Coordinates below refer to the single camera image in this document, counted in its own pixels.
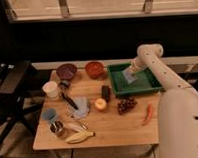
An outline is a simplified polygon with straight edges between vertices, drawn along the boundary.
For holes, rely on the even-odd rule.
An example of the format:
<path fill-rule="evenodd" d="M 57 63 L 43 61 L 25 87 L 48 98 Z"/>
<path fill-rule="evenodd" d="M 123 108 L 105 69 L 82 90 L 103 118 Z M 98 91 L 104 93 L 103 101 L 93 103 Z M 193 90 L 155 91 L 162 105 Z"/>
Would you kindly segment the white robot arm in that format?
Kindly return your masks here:
<path fill-rule="evenodd" d="M 165 92 L 158 104 L 160 158 L 198 158 L 198 91 L 162 60 L 161 44 L 141 44 L 129 72 L 148 68 Z"/>

